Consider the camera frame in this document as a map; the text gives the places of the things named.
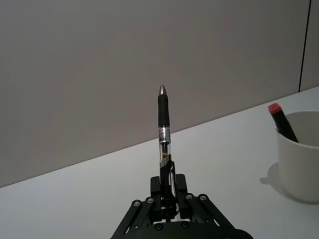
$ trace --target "gray wall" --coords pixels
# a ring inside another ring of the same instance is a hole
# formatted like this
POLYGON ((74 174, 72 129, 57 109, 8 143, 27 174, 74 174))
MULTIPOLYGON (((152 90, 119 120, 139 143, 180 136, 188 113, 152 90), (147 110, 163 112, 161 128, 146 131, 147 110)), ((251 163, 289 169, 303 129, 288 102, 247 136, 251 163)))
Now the gray wall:
POLYGON ((319 86, 319 1, 313 0, 309 17, 301 90, 319 86))
POLYGON ((295 93, 307 12, 303 0, 0 1, 0 186, 157 137, 160 84, 173 131, 295 93))

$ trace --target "red marker cap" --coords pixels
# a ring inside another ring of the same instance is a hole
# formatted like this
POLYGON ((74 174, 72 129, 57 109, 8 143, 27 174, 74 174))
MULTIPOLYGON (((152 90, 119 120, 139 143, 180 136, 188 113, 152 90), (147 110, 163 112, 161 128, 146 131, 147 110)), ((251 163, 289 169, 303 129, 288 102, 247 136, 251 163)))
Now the red marker cap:
POLYGON ((275 113, 281 111, 281 107, 279 104, 274 103, 274 104, 268 106, 268 110, 269 110, 269 113, 275 114, 275 113))

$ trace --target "bolt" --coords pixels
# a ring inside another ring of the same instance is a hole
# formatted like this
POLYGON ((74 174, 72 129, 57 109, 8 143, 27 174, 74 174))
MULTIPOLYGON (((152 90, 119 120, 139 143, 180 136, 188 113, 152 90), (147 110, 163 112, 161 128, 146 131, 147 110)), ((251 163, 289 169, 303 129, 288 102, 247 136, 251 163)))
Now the bolt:
POLYGON ((152 202, 154 202, 154 199, 153 198, 149 198, 148 199, 148 203, 152 203, 152 202))
POLYGON ((141 203, 140 203, 138 200, 136 200, 136 201, 133 202, 133 206, 134 206, 134 207, 138 207, 140 204, 141 204, 141 203))
POLYGON ((192 199, 192 198, 193 198, 193 196, 191 194, 186 195, 186 199, 192 199))
POLYGON ((163 230, 163 225, 162 225, 162 224, 156 224, 155 230, 156 230, 156 231, 161 231, 161 230, 163 230))
POLYGON ((205 201, 205 200, 207 199, 207 197, 206 197, 205 195, 201 195, 199 198, 200 198, 202 201, 205 201))
POLYGON ((184 229, 189 228, 188 222, 182 222, 180 225, 181 225, 181 227, 184 228, 184 229))

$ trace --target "pen label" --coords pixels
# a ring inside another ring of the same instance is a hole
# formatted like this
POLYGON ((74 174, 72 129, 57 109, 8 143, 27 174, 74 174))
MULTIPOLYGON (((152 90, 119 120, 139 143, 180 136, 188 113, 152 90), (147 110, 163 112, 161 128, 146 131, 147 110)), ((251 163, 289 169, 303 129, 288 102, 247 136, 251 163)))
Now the pen label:
POLYGON ((169 127, 159 128, 159 143, 170 143, 170 129, 169 127))

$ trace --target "black rubber grip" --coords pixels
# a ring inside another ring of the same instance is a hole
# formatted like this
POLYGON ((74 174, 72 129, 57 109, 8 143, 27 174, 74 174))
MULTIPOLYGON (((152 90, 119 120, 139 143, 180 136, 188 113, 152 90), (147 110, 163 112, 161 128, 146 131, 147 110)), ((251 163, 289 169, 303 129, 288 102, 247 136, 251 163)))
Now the black rubber grip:
POLYGON ((167 95, 159 95, 159 127, 169 126, 169 113, 168 113, 168 97, 167 95))

